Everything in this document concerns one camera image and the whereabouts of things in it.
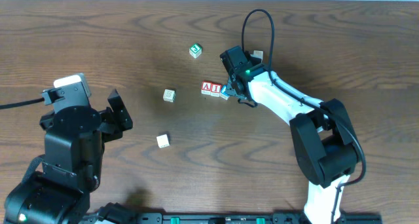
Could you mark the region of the blue number 2 block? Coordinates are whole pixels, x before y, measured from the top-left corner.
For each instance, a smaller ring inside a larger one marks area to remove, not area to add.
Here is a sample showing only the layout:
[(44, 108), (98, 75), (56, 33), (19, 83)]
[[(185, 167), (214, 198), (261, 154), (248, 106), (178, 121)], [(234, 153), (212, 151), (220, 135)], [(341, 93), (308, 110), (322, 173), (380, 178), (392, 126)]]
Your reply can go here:
[(223, 85), (220, 91), (220, 97), (224, 100), (228, 100), (229, 99), (229, 95), (227, 94), (227, 86)]

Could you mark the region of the red letter I block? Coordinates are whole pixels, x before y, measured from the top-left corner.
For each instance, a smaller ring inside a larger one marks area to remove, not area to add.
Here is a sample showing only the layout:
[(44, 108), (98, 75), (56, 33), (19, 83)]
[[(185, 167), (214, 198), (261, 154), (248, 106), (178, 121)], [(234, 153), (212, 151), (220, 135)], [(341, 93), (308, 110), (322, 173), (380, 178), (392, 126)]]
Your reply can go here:
[(213, 97), (219, 97), (221, 95), (221, 89), (222, 89), (221, 84), (212, 83), (211, 84), (210, 95), (213, 96)]

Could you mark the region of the red letter A block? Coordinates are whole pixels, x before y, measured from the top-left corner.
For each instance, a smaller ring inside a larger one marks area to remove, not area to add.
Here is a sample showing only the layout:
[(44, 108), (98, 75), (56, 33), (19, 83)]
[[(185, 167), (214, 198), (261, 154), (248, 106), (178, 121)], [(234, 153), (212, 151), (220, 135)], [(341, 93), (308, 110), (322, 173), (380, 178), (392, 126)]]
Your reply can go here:
[(211, 82), (203, 81), (202, 85), (201, 85), (201, 93), (205, 94), (205, 95), (210, 95), (211, 94), (211, 87), (212, 87)]

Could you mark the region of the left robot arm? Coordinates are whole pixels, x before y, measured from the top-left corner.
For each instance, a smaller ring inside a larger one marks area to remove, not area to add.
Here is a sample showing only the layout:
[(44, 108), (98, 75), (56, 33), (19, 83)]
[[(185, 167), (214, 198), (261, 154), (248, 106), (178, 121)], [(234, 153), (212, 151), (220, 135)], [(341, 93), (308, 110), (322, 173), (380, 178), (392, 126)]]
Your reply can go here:
[(79, 86), (43, 92), (53, 111), (43, 115), (45, 152), (35, 157), (5, 201), (5, 223), (79, 223), (100, 186), (105, 143), (118, 140), (133, 122), (116, 90), (97, 111)]

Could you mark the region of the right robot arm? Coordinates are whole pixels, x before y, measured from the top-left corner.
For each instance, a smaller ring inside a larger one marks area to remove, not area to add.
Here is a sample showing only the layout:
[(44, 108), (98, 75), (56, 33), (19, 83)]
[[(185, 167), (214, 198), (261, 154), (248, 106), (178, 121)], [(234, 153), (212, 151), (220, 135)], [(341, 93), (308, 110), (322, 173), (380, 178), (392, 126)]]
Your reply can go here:
[(357, 163), (366, 165), (343, 103), (303, 94), (240, 47), (224, 51), (220, 59), (228, 73), (228, 94), (251, 107), (269, 108), (289, 125), (297, 163), (309, 180), (304, 206), (309, 222), (336, 223), (343, 188), (359, 182), (350, 180)]

